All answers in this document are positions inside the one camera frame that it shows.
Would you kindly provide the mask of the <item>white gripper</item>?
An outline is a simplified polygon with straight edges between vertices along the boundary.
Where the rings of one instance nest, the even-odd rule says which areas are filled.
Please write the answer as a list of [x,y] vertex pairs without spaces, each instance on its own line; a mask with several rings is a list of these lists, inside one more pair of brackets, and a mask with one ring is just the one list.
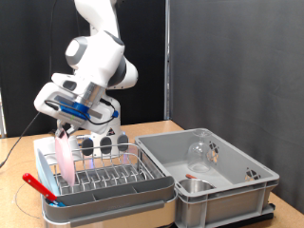
[[120,125],[119,104],[105,96],[105,90],[90,83],[77,94],[67,88],[47,83],[34,100],[35,108],[59,121],[55,137],[62,139],[62,124],[70,124],[66,134],[70,136],[83,128],[93,133],[105,133],[109,127]]

